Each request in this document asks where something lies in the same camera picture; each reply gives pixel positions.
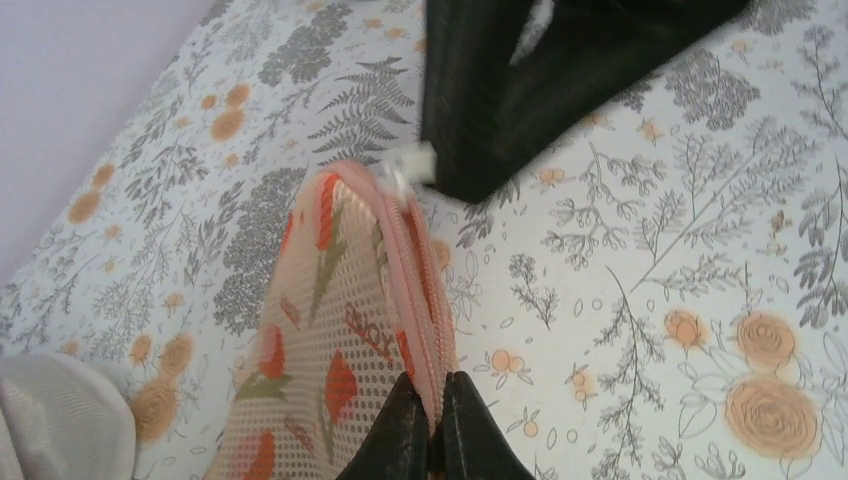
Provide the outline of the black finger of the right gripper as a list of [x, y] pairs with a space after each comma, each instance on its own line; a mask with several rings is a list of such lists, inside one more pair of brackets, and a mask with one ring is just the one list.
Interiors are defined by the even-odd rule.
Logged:
[[576, 122], [745, 8], [742, 1], [557, 1], [516, 58], [529, 1], [429, 1], [420, 137], [428, 186], [488, 199]]

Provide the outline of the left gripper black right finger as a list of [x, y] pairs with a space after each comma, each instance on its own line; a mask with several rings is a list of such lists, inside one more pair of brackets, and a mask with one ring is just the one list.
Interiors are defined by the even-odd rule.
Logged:
[[464, 371], [446, 377], [438, 447], [445, 479], [531, 480]]

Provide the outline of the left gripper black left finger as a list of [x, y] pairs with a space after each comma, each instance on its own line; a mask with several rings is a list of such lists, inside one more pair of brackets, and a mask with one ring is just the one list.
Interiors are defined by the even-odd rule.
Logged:
[[401, 374], [358, 452], [338, 480], [425, 480], [428, 421], [420, 397]]

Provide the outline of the floral mesh bra laundry bag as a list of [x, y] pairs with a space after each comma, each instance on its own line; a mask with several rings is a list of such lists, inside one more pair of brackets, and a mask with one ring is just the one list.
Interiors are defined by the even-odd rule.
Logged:
[[403, 373], [429, 447], [457, 367], [414, 195], [435, 156], [426, 143], [393, 149], [378, 174], [334, 162], [298, 193], [208, 478], [337, 479]]

